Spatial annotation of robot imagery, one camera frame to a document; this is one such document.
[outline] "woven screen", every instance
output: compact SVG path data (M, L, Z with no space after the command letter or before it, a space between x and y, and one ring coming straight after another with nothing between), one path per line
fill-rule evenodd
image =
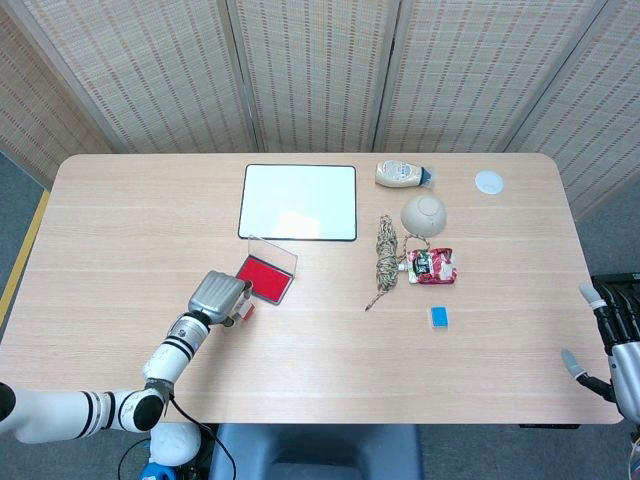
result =
M111 152L1 8L0 70L0 148L43 186L71 155Z
M251 149L216 2L24 4L129 152Z
M640 175L638 32L640 3L621 2L572 56L509 147L556 160L576 218Z
M593 1L417 0L396 43L376 147L489 152L522 115Z
M265 150L369 150L397 2L237 0L235 8Z

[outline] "gray chair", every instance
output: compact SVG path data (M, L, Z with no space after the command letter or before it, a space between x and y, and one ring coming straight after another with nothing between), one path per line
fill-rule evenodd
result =
M422 480L416 425L224 424L218 430L238 480ZM216 444L209 480L232 466Z

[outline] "blue eraser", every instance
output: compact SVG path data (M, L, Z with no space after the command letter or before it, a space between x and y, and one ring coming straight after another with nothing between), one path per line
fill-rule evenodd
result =
M447 307L431 307L431 325L433 328L447 328L449 326Z

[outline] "white bowl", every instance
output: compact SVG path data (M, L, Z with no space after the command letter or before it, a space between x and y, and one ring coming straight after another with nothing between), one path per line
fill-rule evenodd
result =
M425 193L413 197L402 207L400 219L410 233L433 237L444 229L447 211L438 197Z

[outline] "rope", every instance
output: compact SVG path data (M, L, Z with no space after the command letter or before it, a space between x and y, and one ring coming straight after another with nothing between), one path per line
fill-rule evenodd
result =
M380 229L378 230L378 241L376 242L376 252L378 253L376 282L378 284L378 293L366 306L365 312L398 283L398 264L404 262L407 258L407 240L410 238L424 241L427 245L427 250L429 250L430 245L426 238L410 233L404 237L402 255L396 255L398 237L396 236L396 230L393 228L391 217L389 215L380 217Z

